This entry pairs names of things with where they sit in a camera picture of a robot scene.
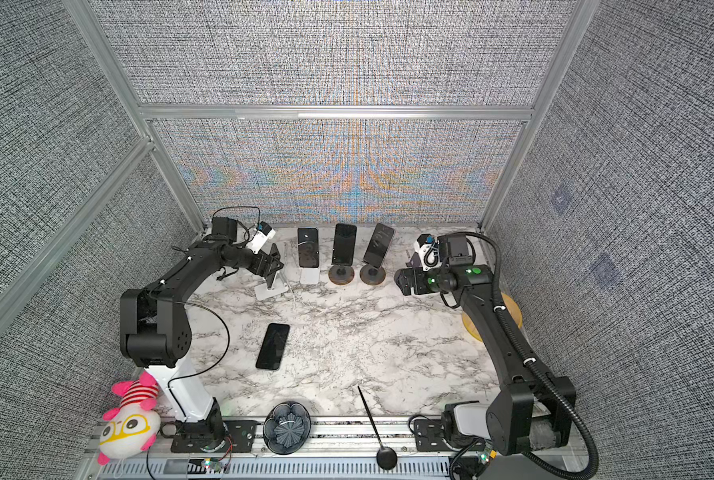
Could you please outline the purple round phone stand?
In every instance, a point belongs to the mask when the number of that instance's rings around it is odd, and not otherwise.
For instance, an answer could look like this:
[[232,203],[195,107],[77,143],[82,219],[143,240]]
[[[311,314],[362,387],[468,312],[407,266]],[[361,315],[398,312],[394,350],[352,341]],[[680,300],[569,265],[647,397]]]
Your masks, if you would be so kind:
[[408,268],[423,268],[424,262],[422,256],[418,252],[414,252],[411,258],[406,262]]

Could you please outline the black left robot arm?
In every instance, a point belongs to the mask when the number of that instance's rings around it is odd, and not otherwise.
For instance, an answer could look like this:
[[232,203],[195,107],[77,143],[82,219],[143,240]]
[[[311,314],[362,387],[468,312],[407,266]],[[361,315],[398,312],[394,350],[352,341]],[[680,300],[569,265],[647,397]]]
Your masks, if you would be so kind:
[[160,279],[120,297],[121,353],[154,377],[173,405],[173,439],[195,451],[224,448],[227,432],[218,400],[207,392],[188,357],[192,330],[186,308],[198,306],[189,300],[192,293],[225,267],[244,269],[270,287],[284,263],[276,244],[254,251],[226,240],[198,240]]

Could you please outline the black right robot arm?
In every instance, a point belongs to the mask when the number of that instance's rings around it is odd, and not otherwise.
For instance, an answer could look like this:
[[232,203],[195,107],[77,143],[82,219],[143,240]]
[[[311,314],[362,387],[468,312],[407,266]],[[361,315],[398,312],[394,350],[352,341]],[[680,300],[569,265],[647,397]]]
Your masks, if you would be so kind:
[[[451,294],[471,319],[495,367],[500,391],[489,405],[469,401],[445,406],[441,422],[449,445],[467,449],[472,441],[483,441],[504,456],[521,454],[563,479],[595,476],[599,453],[574,409],[574,385],[569,378],[554,375],[532,350],[488,266],[403,268],[394,281],[405,296]],[[572,426],[588,452],[587,466],[577,472],[559,469],[536,455],[538,450],[565,446]]]

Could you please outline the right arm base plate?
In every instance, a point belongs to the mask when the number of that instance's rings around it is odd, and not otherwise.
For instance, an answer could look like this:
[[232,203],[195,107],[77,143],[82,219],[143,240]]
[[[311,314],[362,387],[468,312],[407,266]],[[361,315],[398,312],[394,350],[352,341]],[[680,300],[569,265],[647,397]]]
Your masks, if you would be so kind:
[[416,449],[422,453],[453,452],[444,438],[443,424],[440,419],[426,417],[414,418],[410,429],[416,443]]

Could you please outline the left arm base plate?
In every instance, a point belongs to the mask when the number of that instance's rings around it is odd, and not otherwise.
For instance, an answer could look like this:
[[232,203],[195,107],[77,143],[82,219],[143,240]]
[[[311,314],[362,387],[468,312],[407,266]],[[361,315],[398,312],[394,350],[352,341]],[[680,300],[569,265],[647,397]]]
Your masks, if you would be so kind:
[[218,453],[250,453],[252,451],[258,423],[252,420],[224,420],[222,427],[210,426],[205,422],[178,422],[172,436],[172,453],[196,453],[217,455]]

